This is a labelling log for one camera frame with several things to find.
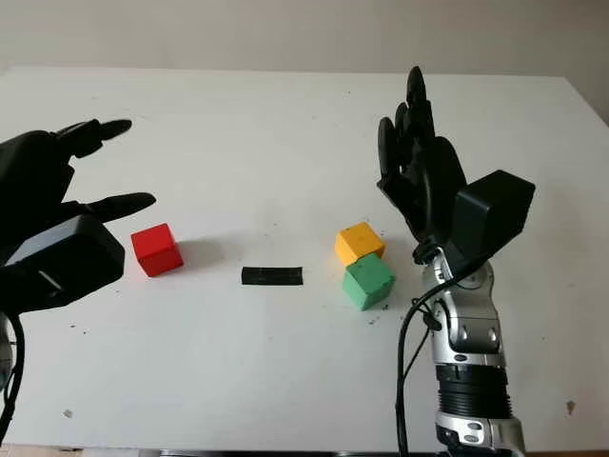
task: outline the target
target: ribbed black cylinder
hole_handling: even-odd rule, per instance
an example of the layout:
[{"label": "ribbed black cylinder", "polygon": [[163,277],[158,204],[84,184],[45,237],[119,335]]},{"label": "ribbed black cylinder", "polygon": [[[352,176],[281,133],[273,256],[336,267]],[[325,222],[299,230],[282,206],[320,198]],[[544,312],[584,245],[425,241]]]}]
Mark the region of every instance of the ribbed black cylinder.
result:
[{"label": "ribbed black cylinder", "polygon": [[503,368],[437,365],[440,410],[448,414],[489,419],[512,417]]}]

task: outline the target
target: green cube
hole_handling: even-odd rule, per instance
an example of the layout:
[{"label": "green cube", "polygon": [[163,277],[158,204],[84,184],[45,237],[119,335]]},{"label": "green cube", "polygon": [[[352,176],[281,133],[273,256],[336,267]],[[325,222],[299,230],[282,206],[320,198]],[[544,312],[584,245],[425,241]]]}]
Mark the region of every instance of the green cube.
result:
[{"label": "green cube", "polygon": [[346,268],[343,289],[362,311],[389,296],[395,275],[377,254],[368,254]]}]

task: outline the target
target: small dark speck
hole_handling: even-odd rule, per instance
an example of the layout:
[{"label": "small dark speck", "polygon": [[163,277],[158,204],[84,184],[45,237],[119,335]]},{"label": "small dark speck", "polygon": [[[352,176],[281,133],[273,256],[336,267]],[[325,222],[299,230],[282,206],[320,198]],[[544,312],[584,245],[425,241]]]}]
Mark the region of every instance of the small dark speck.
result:
[{"label": "small dark speck", "polygon": [[575,405],[576,405],[576,403],[573,400],[569,400],[567,402],[567,412],[569,413],[569,415],[573,414],[573,410],[575,409]]}]

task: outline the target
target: yellow cube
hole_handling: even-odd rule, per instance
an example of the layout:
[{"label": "yellow cube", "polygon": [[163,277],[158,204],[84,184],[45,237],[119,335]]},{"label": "yellow cube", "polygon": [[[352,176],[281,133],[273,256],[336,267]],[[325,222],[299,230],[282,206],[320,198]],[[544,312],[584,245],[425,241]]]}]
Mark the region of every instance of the yellow cube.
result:
[{"label": "yellow cube", "polygon": [[334,249],[341,262],[347,266],[372,252],[379,258],[383,257],[384,242],[366,222],[362,222],[339,231]]}]

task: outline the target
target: white wall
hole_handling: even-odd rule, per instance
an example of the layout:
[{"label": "white wall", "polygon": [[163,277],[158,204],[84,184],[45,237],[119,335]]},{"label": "white wall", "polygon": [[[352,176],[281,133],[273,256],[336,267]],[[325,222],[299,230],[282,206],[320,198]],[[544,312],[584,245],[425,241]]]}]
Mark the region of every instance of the white wall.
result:
[{"label": "white wall", "polygon": [[0,0],[0,65],[563,75],[609,122],[603,0]]}]

